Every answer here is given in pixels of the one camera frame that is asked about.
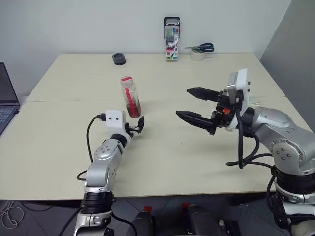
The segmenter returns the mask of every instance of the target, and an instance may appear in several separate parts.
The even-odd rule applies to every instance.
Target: floor
[[[237,220],[242,236],[289,235],[287,231],[276,226],[265,200],[251,202],[247,205],[230,206],[228,197],[229,195],[193,195],[117,199],[113,204],[113,212],[120,218],[132,221],[144,206],[152,206],[152,213],[157,219],[157,236],[175,235],[178,232],[172,227],[176,226],[181,218],[181,204],[190,202],[204,207],[220,219]],[[5,200],[0,201],[0,210],[5,202]],[[34,212],[25,209],[19,201],[15,201],[13,206],[23,209],[24,218],[18,227],[12,230],[6,229],[0,222],[0,236],[57,236],[65,222],[75,212],[75,209],[56,206],[48,211]],[[35,210],[47,208],[47,206],[32,203],[26,203],[26,206]],[[18,219],[20,214],[18,209],[13,208],[10,217]],[[70,223],[64,236],[73,234],[75,220],[76,218]],[[6,217],[3,218],[3,221],[7,226],[12,226],[8,225]],[[115,235],[124,236],[128,225],[113,219],[110,228],[114,229]]]

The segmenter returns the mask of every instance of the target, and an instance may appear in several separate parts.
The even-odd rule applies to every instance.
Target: white wall
[[[0,0],[0,61],[26,95],[60,53],[164,52],[165,16],[181,17],[181,46],[260,57],[290,1]]]

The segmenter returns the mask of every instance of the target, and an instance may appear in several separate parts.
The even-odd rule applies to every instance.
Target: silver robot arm
[[[106,111],[106,125],[111,136],[95,151],[93,163],[87,170],[74,236],[113,235],[107,225],[112,217],[116,172],[124,149],[130,144],[131,132],[142,131],[144,118],[140,118],[138,126],[134,127],[126,123],[123,111]]]
[[[210,119],[193,112],[177,111],[176,114],[211,135],[218,127],[227,131],[237,128],[239,140],[244,135],[263,143],[275,162],[268,188],[270,191],[274,181],[276,195],[267,199],[275,222],[290,230],[293,236],[315,235],[315,134],[297,126],[282,111],[249,107],[249,85],[247,70],[243,69],[231,74],[224,91],[189,88],[187,92],[193,96],[217,102],[216,109]]]

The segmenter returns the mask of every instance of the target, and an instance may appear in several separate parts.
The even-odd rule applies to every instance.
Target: beige table
[[[161,72],[152,66],[150,76],[150,70],[145,69],[140,73],[140,67],[136,66],[134,73],[131,73],[130,68],[130,71],[117,72],[115,75],[113,70],[118,70],[119,67],[112,67],[110,60],[107,60],[110,55],[59,56],[34,89],[19,115],[0,137],[0,199],[82,198],[84,183],[77,181],[75,177],[89,165],[85,140],[86,127],[95,114],[111,109],[126,110],[119,84],[116,84],[119,77],[126,74],[132,75],[137,82],[145,116],[145,129],[143,133],[133,138],[132,144],[123,155],[116,179],[114,192],[116,197],[265,191],[270,179],[270,171],[267,168],[247,166],[239,170],[237,167],[225,166],[227,161],[237,159],[236,131],[230,133],[218,129],[215,136],[210,136],[206,131],[183,122],[175,115],[176,110],[191,110],[209,116],[214,103],[195,99],[185,92],[186,88],[205,86],[220,90],[226,86],[228,74],[239,69],[235,68],[235,64],[242,64],[240,68],[252,69],[251,91],[255,102],[280,109],[288,113],[299,126],[309,129],[259,61],[252,54],[233,54],[215,55],[201,64],[195,64],[186,57],[177,63],[164,64],[163,61],[158,63],[159,57],[161,55],[126,56],[128,63],[132,63],[132,58],[142,58],[147,66],[150,65],[149,61],[151,63],[156,61],[155,64]],[[226,67],[227,72],[224,72],[226,78],[214,79],[224,73],[213,67],[219,74],[216,76],[206,65],[218,63],[217,58],[221,61],[218,67],[220,65],[223,68],[224,57],[229,62],[226,63],[229,65]],[[86,67],[82,69],[83,64],[80,65],[79,61],[84,61],[84,58]],[[242,59],[247,61],[248,66],[245,62],[239,62]],[[98,79],[95,78],[97,74],[95,69],[92,70],[95,76],[88,79],[83,79],[84,75],[80,77],[77,74],[77,80],[81,82],[76,83],[74,75],[70,75],[76,73],[70,66],[74,60],[84,75],[87,75],[96,64],[99,65],[100,60],[107,61],[102,64],[107,70],[99,69]],[[190,63],[193,63],[193,67],[189,70],[186,67],[189,67]],[[178,71],[181,71],[180,67],[184,68],[187,74],[179,73],[180,79],[168,77],[166,72],[174,70],[171,65],[177,67]],[[107,83],[104,82],[105,71],[111,75],[107,77]],[[191,75],[194,73],[199,75],[192,78]],[[255,84],[270,89],[262,94]],[[93,92],[100,91],[99,87],[103,85],[106,93]],[[49,93],[49,86],[59,92]],[[163,94],[157,93],[154,89],[156,87],[164,88]],[[136,124],[137,121],[129,117],[127,120],[132,124]],[[90,131],[92,150],[108,136],[105,123],[96,121]],[[252,149],[253,140],[245,139],[244,154],[250,153]],[[265,147],[261,147],[259,153],[266,151]],[[269,157],[262,161],[273,163]]]

